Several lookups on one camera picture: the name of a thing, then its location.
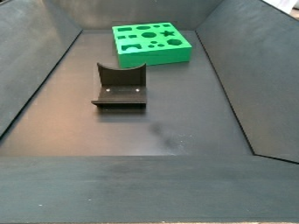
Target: star-shaped hole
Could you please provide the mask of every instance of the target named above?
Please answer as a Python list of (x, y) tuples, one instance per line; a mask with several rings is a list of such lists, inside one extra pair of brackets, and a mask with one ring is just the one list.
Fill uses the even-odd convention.
[(162, 34), (169, 37), (169, 36), (174, 36), (174, 31), (165, 31), (162, 32)]

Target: black holder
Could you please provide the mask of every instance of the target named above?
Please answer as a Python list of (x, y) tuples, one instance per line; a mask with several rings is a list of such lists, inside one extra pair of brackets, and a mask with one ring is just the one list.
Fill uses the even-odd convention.
[(146, 64), (129, 69), (114, 69), (98, 63), (102, 83), (97, 106), (146, 106)]

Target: green shape sorter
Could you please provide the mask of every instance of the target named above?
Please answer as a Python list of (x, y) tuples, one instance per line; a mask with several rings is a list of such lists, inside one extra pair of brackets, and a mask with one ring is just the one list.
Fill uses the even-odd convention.
[(193, 45), (171, 23), (114, 26), (122, 68), (190, 61)]

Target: dark gray surface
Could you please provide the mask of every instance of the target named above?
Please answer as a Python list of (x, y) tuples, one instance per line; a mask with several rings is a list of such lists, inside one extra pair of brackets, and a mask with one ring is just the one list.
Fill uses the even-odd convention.
[(54, 0), (85, 30), (169, 21), (195, 30), (222, 0)]
[(247, 155), (250, 149), (194, 31), (190, 63), (147, 67), (145, 111), (101, 111), (98, 62), (118, 67), (113, 31), (85, 32), (23, 112), (2, 156)]
[(51, 1), (0, 5), (0, 136), (79, 34)]
[(0, 222), (299, 221), (299, 166), (262, 157), (2, 157)]
[(226, 0), (198, 33), (255, 153), (299, 162), (298, 21)]

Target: bin floor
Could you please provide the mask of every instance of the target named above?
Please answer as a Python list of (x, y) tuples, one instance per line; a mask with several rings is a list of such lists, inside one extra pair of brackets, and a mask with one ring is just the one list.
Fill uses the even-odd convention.
[(147, 108), (99, 110), (98, 62), (118, 67), (111, 31), (85, 31), (0, 143), (0, 156), (249, 155), (194, 31), (190, 63), (147, 67)]

